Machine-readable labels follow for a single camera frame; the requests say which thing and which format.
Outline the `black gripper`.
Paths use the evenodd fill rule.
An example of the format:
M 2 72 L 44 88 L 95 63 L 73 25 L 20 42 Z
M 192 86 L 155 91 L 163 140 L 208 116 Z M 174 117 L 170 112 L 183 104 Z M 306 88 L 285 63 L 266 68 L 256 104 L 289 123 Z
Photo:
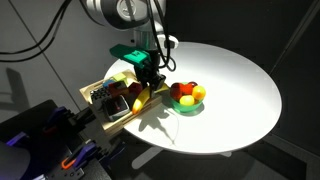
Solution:
M 135 74 L 137 79 L 141 82 L 143 88 L 150 86 L 150 97 L 153 98 L 157 90 L 159 90 L 166 77 L 162 74 L 159 75 L 156 63 L 150 58 L 150 63 L 146 65 L 143 69 L 134 66 Z

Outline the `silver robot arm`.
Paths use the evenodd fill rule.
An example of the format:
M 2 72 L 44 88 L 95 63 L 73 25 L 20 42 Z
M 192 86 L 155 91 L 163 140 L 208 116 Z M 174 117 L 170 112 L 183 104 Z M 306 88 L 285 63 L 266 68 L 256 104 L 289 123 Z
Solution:
M 143 87 L 153 96 L 166 80 L 159 70 L 176 69 L 171 50 L 178 40 L 165 23 L 166 0 L 80 0 L 88 17 L 98 25 L 134 31 L 134 46 L 115 45 L 110 53 L 134 66 Z

